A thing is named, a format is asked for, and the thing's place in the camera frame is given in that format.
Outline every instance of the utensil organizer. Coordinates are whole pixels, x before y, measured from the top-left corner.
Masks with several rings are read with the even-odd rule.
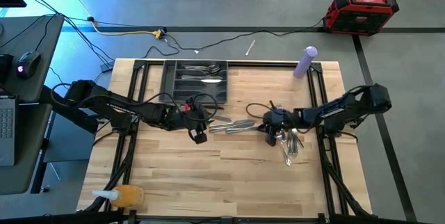
[[[222,77],[219,83],[205,83],[200,79],[181,79],[181,75],[205,76],[206,72],[201,70],[185,70],[184,65],[206,66],[218,64],[220,71],[217,75]],[[227,102],[227,61],[164,61],[160,92],[172,95],[178,103],[184,103],[186,99],[199,93],[208,93],[215,97],[218,104]],[[213,104],[213,100],[208,96],[199,96],[197,101],[203,104]],[[159,96],[159,101],[171,103],[172,100],[167,95]]]

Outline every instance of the gray floor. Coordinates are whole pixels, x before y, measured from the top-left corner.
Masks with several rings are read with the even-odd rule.
[[[47,0],[72,17],[86,16],[76,0]],[[311,26],[324,16],[332,0],[83,0],[99,21],[164,26]],[[398,0],[400,12],[390,27],[444,27],[443,0]],[[48,13],[29,1],[26,9],[10,9],[7,16]],[[164,42],[148,35],[106,37],[87,33],[112,58],[135,58],[156,45],[170,51]],[[173,33],[182,45],[197,47],[228,38],[236,33]],[[339,61],[346,87],[364,83],[350,36],[324,33],[296,33],[283,38],[259,34],[205,49],[196,54],[183,51],[175,58],[240,59],[253,39],[257,43],[249,59],[298,60],[302,49],[315,45],[319,61]],[[391,139],[419,221],[442,223],[445,198],[445,144],[440,124],[445,94],[442,59],[444,34],[377,34],[361,38],[375,82],[388,87],[394,107],[385,114]],[[150,58],[160,58],[154,52]],[[52,67],[63,81],[94,79],[100,60],[75,33],[62,33]],[[109,75],[99,80],[108,85]],[[50,74],[47,84],[57,84]],[[386,218],[403,219],[403,211],[392,179],[374,118],[357,129],[366,183],[373,211]],[[44,195],[0,197],[0,218],[61,214],[75,210],[86,161],[56,164],[59,182],[48,172],[45,183],[53,190]]]

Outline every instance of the purple cylinder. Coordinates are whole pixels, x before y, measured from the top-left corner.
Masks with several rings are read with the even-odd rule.
[[[293,71],[293,75],[296,78],[302,78],[305,74],[309,66],[311,65],[312,60],[317,56],[318,50],[313,46],[306,47],[305,55],[301,58],[299,64]]]

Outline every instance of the red power station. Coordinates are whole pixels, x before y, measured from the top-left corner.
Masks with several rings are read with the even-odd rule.
[[[328,33],[373,35],[397,11],[396,0],[334,0],[323,25]]]

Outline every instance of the wooden tabletop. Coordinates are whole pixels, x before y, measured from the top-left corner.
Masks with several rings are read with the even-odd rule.
[[[131,59],[116,60],[110,90],[127,96],[133,63]],[[342,96],[345,89],[339,64],[322,62],[322,67],[328,99]],[[159,92],[161,75],[162,66],[149,67],[145,99]],[[228,80],[228,102],[218,114],[232,120],[246,119],[245,106],[251,102],[267,104],[271,99],[288,110],[311,107],[307,78],[293,78],[289,68],[230,67]],[[316,92],[320,104],[318,89]],[[253,106],[250,111],[263,115],[266,109]],[[105,127],[97,136],[110,130]],[[305,148],[291,167],[284,164],[279,145],[268,145],[263,133],[220,132],[207,137],[206,143],[196,145],[185,130],[169,132],[140,124],[130,179],[130,184],[145,190],[138,215],[313,218],[327,213],[314,130],[300,136]],[[78,209],[91,204],[91,191],[103,189],[109,180],[117,141],[116,134],[94,147]],[[371,212],[355,140],[337,138],[337,149],[346,186]],[[332,184],[339,212],[337,189]]]

